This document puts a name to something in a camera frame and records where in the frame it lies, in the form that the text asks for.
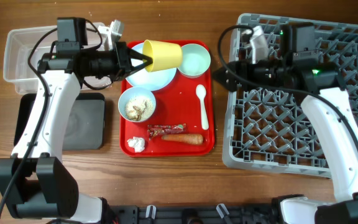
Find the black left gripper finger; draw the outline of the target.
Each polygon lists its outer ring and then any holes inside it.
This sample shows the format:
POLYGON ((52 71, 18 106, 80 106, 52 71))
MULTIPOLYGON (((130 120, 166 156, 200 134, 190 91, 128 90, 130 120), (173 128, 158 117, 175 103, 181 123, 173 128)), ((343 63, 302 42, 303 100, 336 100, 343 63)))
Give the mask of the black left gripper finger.
POLYGON ((129 55, 131 58, 137 59, 137 60, 146 60, 146 61, 152 61, 152 58, 144 55, 134 49, 129 49, 129 55))
POLYGON ((142 69, 145 69, 147 66, 151 65, 152 61, 141 62, 140 60, 135 60, 131 62, 131 74, 137 73, 142 69))

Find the yellow plastic cup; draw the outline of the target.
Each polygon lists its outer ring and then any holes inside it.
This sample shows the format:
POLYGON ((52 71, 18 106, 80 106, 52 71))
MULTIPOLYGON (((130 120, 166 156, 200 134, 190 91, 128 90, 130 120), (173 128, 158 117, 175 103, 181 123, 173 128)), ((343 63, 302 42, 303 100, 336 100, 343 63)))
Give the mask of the yellow plastic cup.
POLYGON ((177 68, 183 61, 181 46, 170 42, 145 40, 142 54, 152 59, 152 63, 145 68, 148 72, 177 68))

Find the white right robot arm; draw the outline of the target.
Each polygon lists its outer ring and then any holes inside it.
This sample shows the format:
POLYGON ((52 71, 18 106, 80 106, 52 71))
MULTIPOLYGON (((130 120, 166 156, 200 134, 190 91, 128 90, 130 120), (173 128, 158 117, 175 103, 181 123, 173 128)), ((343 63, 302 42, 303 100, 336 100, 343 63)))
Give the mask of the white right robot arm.
POLYGON ((282 223, 358 223, 358 127, 344 80, 334 63, 283 59, 224 64, 213 78, 234 92, 238 85, 292 92, 313 126, 328 162, 336 203, 306 197, 273 201, 282 223))

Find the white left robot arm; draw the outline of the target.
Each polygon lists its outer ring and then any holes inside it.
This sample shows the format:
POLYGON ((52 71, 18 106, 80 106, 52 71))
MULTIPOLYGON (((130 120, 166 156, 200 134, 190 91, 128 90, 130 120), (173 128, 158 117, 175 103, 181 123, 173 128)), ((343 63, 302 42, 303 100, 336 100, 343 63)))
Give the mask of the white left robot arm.
POLYGON ((152 63, 123 42, 108 51, 58 42, 56 52, 42 57, 34 68, 39 90, 24 133, 11 156, 0 159, 0 220, 6 208, 14 218, 117 223, 106 199, 80 193, 62 163, 63 139, 85 77, 122 80, 152 63))

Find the white tissue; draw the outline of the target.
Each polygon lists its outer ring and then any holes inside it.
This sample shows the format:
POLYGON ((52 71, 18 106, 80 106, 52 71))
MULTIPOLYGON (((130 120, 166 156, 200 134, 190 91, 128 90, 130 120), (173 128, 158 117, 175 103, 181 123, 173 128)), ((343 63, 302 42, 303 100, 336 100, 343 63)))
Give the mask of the white tissue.
POLYGON ((135 153, 140 153, 145 149, 145 139, 133 137, 127 140, 128 146, 133 148, 135 153))

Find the red candy wrapper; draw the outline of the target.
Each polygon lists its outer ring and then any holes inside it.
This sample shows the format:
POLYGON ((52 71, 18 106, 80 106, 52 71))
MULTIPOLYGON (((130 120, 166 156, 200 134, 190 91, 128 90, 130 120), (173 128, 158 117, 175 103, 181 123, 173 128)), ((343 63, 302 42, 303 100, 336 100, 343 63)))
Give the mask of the red candy wrapper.
POLYGON ((159 125, 159 124, 150 124, 147 126, 149 139, 152 139, 157 136, 162 136, 166 134, 179 134, 183 133, 186 129, 186 124, 176 124, 176 125, 159 125))

